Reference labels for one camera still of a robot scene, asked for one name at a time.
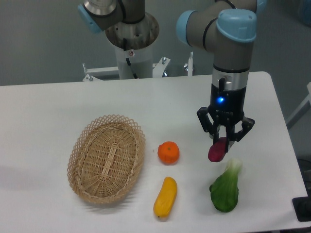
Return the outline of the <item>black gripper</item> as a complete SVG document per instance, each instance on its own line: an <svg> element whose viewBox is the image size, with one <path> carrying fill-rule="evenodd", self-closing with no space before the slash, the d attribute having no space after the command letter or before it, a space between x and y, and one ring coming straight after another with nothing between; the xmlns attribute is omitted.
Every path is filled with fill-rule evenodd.
<svg viewBox="0 0 311 233"><path fill-rule="evenodd" d="M210 138L213 140L213 145L219 140L218 125L225 126L226 152L229 152L235 142L241 141L255 125L253 119L244 116L245 93L246 88L219 92L219 89L212 84L209 107L201 107L197 111L201 126L204 132L209 133ZM214 120L213 123L209 119L209 114ZM242 122L242 129L235 132L235 125L240 121Z"/></svg>

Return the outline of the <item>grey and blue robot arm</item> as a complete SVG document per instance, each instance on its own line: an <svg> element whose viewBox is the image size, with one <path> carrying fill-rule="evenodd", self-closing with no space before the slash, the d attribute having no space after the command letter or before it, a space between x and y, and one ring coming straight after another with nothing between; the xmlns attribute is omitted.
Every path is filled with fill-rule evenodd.
<svg viewBox="0 0 311 233"><path fill-rule="evenodd" d="M257 14L264 0L217 0L202 12L186 11L176 23L178 39L214 56L210 105L197 115L214 145L228 152L254 126L243 104L253 44L257 35ZM157 20L145 11L142 0L86 0L78 12L94 33L105 32L119 53L122 79L149 78L152 61L147 49L159 35Z"/></svg>

